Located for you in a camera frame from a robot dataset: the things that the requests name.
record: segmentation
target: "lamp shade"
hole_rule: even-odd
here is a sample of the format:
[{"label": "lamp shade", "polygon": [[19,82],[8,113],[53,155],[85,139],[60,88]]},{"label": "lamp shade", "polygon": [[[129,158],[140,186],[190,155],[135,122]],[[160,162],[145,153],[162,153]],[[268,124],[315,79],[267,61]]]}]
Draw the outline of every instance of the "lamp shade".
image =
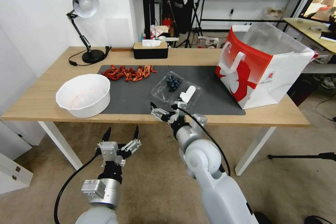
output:
[{"label": "lamp shade", "polygon": [[82,18],[92,17],[99,8],[98,0],[72,0],[72,6],[76,14]]}]

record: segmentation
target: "robotic arm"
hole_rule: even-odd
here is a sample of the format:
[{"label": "robotic arm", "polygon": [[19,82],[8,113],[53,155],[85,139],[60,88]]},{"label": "robotic arm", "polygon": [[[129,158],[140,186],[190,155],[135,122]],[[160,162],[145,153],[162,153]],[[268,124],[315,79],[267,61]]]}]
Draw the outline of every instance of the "robotic arm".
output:
[{"label": "robotic arm", "polygon": [[136,126],[133,140],[128,144],[118,144],[112,141],[98,143],[98,149],[103,156],[104,171],[96,180],[85,180],[82,192],[94,206],[81,214],[76,224],[118,224],[115,210],[119,204],[119,187],[123,181],[121,169],[126,158],[130,157],[141,146],[139,127]]},{"label": "robotic arm", "polygon": [[[157,108],[154,103],[150,105],[151,114],[171,126],[187,173],[197,180],[202,190],[203,207],[210,223],[258,224],[238,184],[227,175],[221,165],[221,154],[223,157],[224,154],[220,147],[202,138],[202,131],[206,132],[204,126],[207,118],[202,114],[190,115],[186,111],[187,103],[182,101],[174,103],[173,111]],[[193,119],[190,124],[186,122],[186,113]],[[82,192],[93,208],[81,214],[76,224],[118,224],[115,210],[119,203],[119,186],[122,183],[121,169],[126,158],[141,146],[141,142],[138,127],[133,140],[126,145],[108,141],[110,132],[105,133],[105,141],[98,143],[97,152],[104,159],[103,173],[96,180],[85,180],[82,186]]]},{"label": "robotic arm", "polygon": [[173,111],[165,111],[151,103],[151,114],[167,122],[174,131],[186,164],[187,173],[197,180],[202,190],[202,202],[211,224],[258,224],[241,189],[226,172],[220,171],[221,153],[217,146],[202,138],[202,128],[207,118],[194,114],[189,124],[185,120],[187,103],[176,101]]}]

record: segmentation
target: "white table leg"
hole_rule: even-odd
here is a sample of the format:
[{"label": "white table leg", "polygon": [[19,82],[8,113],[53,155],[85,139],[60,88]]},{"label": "white table leg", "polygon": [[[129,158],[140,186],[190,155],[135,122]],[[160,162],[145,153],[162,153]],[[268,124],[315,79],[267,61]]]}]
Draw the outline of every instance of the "white table leg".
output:
[{"label": "white table leg", "polygon": [[257,155],[260,151],[261,147],[266,143],[267,139],[272,135],[273,131],[276,127],[262,128],[258,133],[258,136],[251,143],[244,156],[241,158],[236,168],[236,175],[240,176],[248,165],[251,163],[252,159]]},{"label": "white table leg", "polygon": [[39,121],[38,122],[60,151],[64,154],[67,160],[72,164],[72,166],[78,170],[82,167],[82,162],[77,157],[76,153],[72,150],[68,142],[65,140],[64,136],[58,130],[53,122],[49,121]]}]

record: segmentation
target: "white bowl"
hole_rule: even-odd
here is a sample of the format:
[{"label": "white bowl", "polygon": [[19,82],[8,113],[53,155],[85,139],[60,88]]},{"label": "white bowl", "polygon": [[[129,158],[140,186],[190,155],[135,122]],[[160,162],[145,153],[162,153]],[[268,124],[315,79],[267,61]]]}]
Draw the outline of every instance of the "white bowl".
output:
[{"label": "white bowl", "polygon": [[110,81],[100,74],[79,75],[60,87],[56,102],[73,116],[95,116],[110,103]]}]

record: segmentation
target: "wooden desk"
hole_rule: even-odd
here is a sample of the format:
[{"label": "wooden desk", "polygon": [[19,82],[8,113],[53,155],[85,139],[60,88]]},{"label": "wooden desk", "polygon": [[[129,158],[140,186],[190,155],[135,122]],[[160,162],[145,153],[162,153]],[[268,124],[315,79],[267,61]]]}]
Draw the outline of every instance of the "wooden desk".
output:
[{"label": "wooden desk", "polygon": [[[59,132],[54,121],[101,122],[101,123],[158,123],[151,115],[99,114],[91,118],[76,118],[55,102],[55,94],[67,80],[86,73],[97,73],[101,65],[217,65],[220,49],[171,48],[167,59],[135,60],[130,51],[110,52],[105,60],[90,66],[72,66],[69,56],[82,51],[83,47],[69,47],[54,64],[25,92],[25,94],[2,116],[4,120],[39,121],[50,138],[76,168],[82,163]],[[72,58],[80,62],[81,54]],[[236,168],[240,175],[277,126],[308,126],[291,99],[286,95],[279,104],[246,110],[246,115],[207,115],[209,125],[264,126]]]},{"label": "wooden desk", "polygon": [[[302,19],[302,18],[284,18],[284,21],[293,27],[295,30],[301,32],[315,43],[319,44],[326,50],[336,54],[336,43],[328,40],[320,39],[321,31],[329,32],[328,28],[318,21]],[[321,31],[311,30],[310,27],[319,27]]]}]

